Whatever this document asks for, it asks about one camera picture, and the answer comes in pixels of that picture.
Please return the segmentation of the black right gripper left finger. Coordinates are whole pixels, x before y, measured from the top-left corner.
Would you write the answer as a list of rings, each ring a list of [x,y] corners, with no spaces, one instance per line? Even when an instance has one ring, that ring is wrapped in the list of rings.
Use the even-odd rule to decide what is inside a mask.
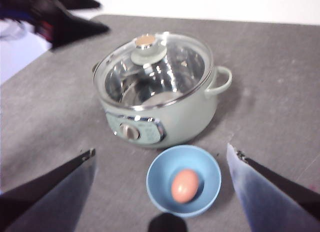
[[[90,150],[0,195],[1,231],[75,231],[96,174]]]

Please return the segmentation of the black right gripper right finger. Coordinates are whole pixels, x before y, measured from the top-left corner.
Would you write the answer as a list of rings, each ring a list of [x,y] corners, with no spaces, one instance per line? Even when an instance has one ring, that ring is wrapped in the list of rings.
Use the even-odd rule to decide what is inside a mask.
[[[226,148],[236,195],[251,231],[319,231],[320,195]]]

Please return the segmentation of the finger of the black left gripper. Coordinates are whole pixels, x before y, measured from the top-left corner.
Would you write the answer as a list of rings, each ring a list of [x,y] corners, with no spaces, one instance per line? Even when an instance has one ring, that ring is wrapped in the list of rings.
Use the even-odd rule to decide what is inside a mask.
[[[68,10],[97,9],[101,4],[96,0],[58,0]]]
[[[76,17],[58,0],[42,0],[32,8],[35,33],[51,43],[52,49],[108,32],[108,26]]]

